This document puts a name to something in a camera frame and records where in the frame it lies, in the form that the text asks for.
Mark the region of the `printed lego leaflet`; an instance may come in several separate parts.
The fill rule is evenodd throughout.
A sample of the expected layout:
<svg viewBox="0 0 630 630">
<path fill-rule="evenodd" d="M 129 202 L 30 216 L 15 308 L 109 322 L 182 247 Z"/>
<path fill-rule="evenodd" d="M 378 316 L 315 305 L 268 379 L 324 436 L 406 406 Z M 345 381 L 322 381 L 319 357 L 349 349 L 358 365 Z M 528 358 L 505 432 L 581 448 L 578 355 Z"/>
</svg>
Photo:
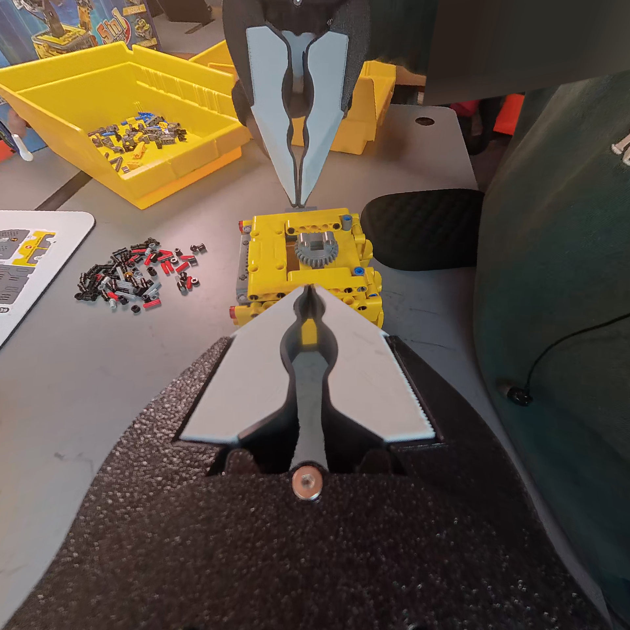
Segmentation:
<svg viewBox="0 0 630 630">
<path fill-rule="evenodd" d="M 1 230 L 1 315 L 11 312 L 42 256 L 56 242 L 47 230 Z"/>
</svg>

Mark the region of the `nested yellow bins stack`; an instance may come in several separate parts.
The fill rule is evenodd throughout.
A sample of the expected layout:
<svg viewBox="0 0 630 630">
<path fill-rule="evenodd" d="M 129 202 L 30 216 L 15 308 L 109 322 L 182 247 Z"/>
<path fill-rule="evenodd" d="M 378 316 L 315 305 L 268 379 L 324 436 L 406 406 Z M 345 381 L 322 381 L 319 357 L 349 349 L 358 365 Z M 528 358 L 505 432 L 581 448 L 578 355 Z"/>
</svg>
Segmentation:
<svg viewBox="0 0 630 630">
<path fill-rule="evenodd" d="M 223 40 L 193 56 L 189 61 L 238 78 L 232 58 Z M 361 155 L 373 142 L 382 125 L 396 84 L 396 66 L 375 60 L 366 61 L 355 85 L 351 107 L 342 120 L 331 151 Z M 303 147 L 304 117 L 293 119 L 292 144 Z"/>
</svg>

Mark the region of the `person's green hoodie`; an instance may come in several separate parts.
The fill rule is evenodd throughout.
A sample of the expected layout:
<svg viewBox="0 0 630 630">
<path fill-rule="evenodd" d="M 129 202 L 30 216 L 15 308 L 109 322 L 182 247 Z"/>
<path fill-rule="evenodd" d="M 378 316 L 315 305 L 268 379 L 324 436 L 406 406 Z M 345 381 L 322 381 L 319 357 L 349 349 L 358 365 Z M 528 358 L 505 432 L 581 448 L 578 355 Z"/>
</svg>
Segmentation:
<svg viewBox="0 0 630 630">
<path fill-rule="evenodd" d="M 530 91 L 485 194 L 474 342 L 501 423 L 629 628 L 629 71 Z"/>
</svg>

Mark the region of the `blue toy kit box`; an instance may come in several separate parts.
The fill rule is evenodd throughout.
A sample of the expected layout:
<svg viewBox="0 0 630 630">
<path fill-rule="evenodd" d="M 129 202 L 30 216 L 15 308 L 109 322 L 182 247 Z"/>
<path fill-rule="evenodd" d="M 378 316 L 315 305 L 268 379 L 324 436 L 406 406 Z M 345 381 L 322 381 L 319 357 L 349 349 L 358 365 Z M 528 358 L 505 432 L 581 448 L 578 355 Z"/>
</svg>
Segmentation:
<svg viewBox="0 0 630 630">
<path fill-rule="evenodd" d="M 161 50 L 146 1 L 1 2 L 1 67 L 116 42 Z"/>
</svg>

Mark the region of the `yellow plastic bin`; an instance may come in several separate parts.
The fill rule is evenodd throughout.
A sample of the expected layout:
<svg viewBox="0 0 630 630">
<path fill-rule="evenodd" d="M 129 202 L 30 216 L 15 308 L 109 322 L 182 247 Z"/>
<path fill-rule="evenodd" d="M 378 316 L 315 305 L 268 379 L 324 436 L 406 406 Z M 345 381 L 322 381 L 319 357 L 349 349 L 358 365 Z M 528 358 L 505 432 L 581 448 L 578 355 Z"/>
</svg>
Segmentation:
<svg viewBox="0 0 630 630">
<path fill-rule="evenodd" d="M 1 95 L 59 156 L 139 209 L 240 158 L 250 139 L 236 117 L 231 74 L 141 46 L 113 43 L 1 71 Z M 179 122 L 188 141 L 149 149 L 118 175 L 87 133 L 138 112 Z"/>
</svg>

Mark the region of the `white board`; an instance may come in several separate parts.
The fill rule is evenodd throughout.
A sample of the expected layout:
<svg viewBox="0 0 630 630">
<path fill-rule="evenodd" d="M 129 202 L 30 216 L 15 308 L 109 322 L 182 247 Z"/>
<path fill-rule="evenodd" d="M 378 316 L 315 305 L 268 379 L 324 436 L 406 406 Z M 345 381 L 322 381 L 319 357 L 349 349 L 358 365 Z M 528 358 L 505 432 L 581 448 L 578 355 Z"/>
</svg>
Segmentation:
<svg viewBox="0 0 630 630">
<path fill-rule="evenodd" d="M 20 326 L 95 224 L 95 218 L 83 211 L 1 210 L 1 230 L 35 229 L 57 233 L 56 242 L 41 257 L 16 305 L 10 313 L 1 315 L 1 346 Z"/>
</svg>

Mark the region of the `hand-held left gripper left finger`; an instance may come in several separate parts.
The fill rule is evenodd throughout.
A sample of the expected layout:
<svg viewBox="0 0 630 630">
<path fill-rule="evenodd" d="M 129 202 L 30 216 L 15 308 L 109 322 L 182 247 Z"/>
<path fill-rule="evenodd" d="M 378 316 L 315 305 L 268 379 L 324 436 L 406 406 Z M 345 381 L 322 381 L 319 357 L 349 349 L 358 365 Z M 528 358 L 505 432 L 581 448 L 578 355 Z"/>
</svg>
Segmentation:
<svg viewBox="0 0 630 630">
<path fill-rule="evenodd" d="M 299 437 L 295 371 L 309 290 L 300 287 L 229 339 L 177 438 L 248 451 L 262 473 L 290 469 Z"/>
</svg>

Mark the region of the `pile of small lego parts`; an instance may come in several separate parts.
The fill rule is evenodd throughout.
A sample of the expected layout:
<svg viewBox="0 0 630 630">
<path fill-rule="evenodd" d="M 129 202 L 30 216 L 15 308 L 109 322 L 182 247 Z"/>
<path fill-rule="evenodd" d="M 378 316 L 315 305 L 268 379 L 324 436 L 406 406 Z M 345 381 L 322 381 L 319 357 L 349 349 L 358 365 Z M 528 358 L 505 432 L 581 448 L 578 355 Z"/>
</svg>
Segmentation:
<svg viewBox="0 0 630 630">
<path fill-rule="evenodd" d="M 156 309 L 162 305 L 163 280 L 172 279 L 182 296 L 200 287 L 196 268 L 206 252 L 204 242 L 187 250 L 168 249 L 157 239 L 146 238 L 114 250 L 105 263 L 80 274 L 74 298 L 81 303 L 103 301 L 112 311 L 128 309 L 132 314 Z"/>
</svg>

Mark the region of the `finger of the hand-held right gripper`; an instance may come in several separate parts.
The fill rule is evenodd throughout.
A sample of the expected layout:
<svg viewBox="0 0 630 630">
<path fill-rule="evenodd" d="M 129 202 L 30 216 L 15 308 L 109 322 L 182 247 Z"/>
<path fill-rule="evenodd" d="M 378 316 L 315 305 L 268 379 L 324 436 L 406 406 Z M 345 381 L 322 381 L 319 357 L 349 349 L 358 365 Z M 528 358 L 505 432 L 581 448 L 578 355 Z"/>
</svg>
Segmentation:
<svg viewBox="0 0 630 630">
<path fill-rule="evenodd" d="M 305 207 L 342 121 L 348 42 L 345 34 L 326 33 L 311 42 L 305 51 L 304 86 L 312 102 L 303 126 L 299 207 Z"/>
<path fill-rule="evenodd" d="M 293 126 L 288 104 L 295 77 L 294 53 L 300 50 L 300 38 L 291 31 L 248 27 L 246 41 L 253 90 L 251 111 L 279 181 L 290 204 L 296 207 L 297 167 L 290 148 Z"/>
</svg>

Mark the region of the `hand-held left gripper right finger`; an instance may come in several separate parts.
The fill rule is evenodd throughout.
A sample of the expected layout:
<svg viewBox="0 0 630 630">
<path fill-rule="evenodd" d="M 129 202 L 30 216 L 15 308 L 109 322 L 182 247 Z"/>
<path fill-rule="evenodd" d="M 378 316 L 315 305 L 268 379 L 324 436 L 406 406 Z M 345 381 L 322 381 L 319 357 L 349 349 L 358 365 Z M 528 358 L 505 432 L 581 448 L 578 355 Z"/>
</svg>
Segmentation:
<svg viewBox="0 0 630 630">
<path fill-rule="evenodd" d="M 438 432 L 392 348 L 389 335 L 319 285 L 309 305 L 326 360 L 321 426 L 327 468 L 358 472 L 370 453 L 428 446 Z"/>
</svg>

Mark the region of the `dark lego pieces heap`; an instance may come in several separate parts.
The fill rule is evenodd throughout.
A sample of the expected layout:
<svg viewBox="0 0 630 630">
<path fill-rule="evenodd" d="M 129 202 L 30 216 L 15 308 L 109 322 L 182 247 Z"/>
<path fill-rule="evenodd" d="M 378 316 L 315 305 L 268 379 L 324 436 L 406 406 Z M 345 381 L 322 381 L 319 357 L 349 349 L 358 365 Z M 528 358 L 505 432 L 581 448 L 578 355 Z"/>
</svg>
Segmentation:
<svg viewBox="0 0 630 630">
<path fill-rule="evenodd" d="M 188 132 L 181 123 L 151 112 L 138 112 L 122 122 L 91 130 L 87 136 L 118 175 L 142 167 L 149 149 L 161 151 L 188 141 Z"/>
</svg>

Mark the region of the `yellow black lego truck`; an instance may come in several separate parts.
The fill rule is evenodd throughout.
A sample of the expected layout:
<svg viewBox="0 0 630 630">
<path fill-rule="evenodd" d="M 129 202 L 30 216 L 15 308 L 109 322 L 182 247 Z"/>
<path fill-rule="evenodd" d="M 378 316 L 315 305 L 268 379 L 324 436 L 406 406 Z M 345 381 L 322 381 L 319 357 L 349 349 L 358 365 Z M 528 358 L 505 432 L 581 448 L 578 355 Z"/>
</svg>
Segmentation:
<svg viewBox="0 0 630 630">
<path fill-rule="evenodd" d="M 240 222 L 236 326 L 270 308 L 294 289 L 320 285 L 378 327 L 384 312 L 382 279 L 370 264 L 373 246 L 358 214 L 310 209 Z"/>
</svg>

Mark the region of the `black padded wrist rest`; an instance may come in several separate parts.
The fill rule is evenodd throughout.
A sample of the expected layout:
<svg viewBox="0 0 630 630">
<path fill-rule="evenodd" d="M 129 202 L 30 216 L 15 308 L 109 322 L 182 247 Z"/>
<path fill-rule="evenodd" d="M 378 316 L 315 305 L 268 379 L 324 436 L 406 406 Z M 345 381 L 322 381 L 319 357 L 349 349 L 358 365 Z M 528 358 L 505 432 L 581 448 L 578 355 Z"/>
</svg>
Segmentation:
<svg viewBox="0 0 630 630">
<path fill-rule="evenodd" d="M 406 272 L 475 267 L 484 193 L 453 188 L 384 195 L 360 225 L 374 258 Z"/>
</svg>

